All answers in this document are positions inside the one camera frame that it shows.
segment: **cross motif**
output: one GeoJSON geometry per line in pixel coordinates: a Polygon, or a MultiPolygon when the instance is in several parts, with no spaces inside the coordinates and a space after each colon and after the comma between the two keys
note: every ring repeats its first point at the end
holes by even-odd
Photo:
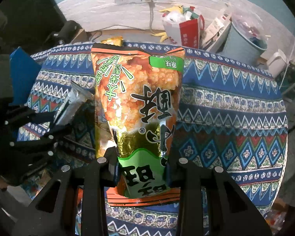
{"type": "Polygon", "coordinates": [[[187,149],[184,150],[184,153],[187,157],[189,157],[191,154],[194,153],[194,151],[191,149],[191,146],[188,145],[187,149]]]}
{"type": "Polygon", "coordinates": [[[205,156],[210,159],[212,156],[213,156],[213,152],[211,151],[211,149],[208,149],[206,152],[205,152],[205,156]]]}
{"type": "Polygon", "coordinates": [[[250,155],[250,152],[249,150],[246,150],[244,153],[243,153],[243,156],[247,159],[250,155]]]}
{"type": "Polygon", "coordinates": [[[277,151],[276,149],[274,149],[274,150],[272,151],[272,155],[273,155],[274,157],[277,155],[277,153],[278,153],[278,151],[277,151]]]}
{"type": "Polygon", "coordinates": [[[259,157],[262,158],[262,156],[265,154],[263,148],[260,149],[259,151],[259,157]]]}
{"type": "Polygon", "coordinates": [[[225,154],[226,159],[230,160],[233,157],[233,152],[231,149],[228,149],[227,153],[225,154]]]}

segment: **blue patterned fabric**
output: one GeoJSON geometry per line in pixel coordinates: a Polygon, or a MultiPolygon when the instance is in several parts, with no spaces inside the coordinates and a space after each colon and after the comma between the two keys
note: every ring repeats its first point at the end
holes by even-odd
{"type": "MultiPolygon", "coordinates": [[[[154,55],[176,48],[148,43],[125,45],[154,55]]],[[[91,47],[92,43],[65,45],[33,55],[42,69],[28,105],[39,111],[57,110],[70,91],[71,80],[93,91],[91,47]]],[[[72,134],[60,142],[68,154],[85,162],[95,158],[90,112],[85,108],[76,116],[72,134]]],[[[172,150],[198,166],[222,166],[263,215],[271,208],[284,174],[287,126],[281,93],[270,74],[216,54],[186,49],[172,150]]],[[[46,131],[48,124],[29,123],[20,128],[18,140],[38,139],[46,131]]],[[[106,204],[109,232],[175,235],[178,206],[123,208],[106,204]]],[[[205,193],[203,206],[204,227],[208,228],[205,193]]]]}

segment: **rice cracker package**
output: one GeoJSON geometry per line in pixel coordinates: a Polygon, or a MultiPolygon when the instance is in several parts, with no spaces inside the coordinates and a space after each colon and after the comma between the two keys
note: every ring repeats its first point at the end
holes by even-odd
{"type": "Polygon", "coordinates": [[[91,56],[126,183],[119,194],[142,198],[164,193],[168,187],[163,173],[175,130],[184,49],[156,57],[135,47],[95,43],[91,56]]]}

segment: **wall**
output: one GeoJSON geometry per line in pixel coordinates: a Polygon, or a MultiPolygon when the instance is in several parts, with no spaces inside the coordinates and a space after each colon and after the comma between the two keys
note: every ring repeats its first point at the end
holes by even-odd
{"type": "MultiPolygon", "coordinates": [[[[193,5],[200,9],[206,26],[218,14],[225,2],[240,4],[259,15],[267,34],[271,35],[269,58],[278,48],[289,54],[295,35],[295,18],[282,0],[172,0],[173,4],[193,5]]],[[[87,31],[95,31],[109,26],[129,26],[148,29],[149,7],[146,3],[116,5],[114,0],[56,0],[67,19],[76,20],[87,31]]],[[[169,4],[156,3],[154,8],[154,29],[162,29],[161,14],[157,11],[169,4]]]]}

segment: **blue object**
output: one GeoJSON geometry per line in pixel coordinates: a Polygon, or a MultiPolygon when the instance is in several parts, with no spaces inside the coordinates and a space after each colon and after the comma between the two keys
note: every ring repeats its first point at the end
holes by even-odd
{"type": "Polygon", "coordinates": [[[10,105],[26,103],[36,77],[41,69],[21,47],[10,55],[10,72],[13,86],[13,102],[10,105]]]}
{"type": "Polygon", "coordinates": [[[267,44],[264,41],[260,45],[264,48],[258,47],[244,37],[232,23],[221,55],[251,66],[256,66],[257,59],[267,49],[267,44]]]}

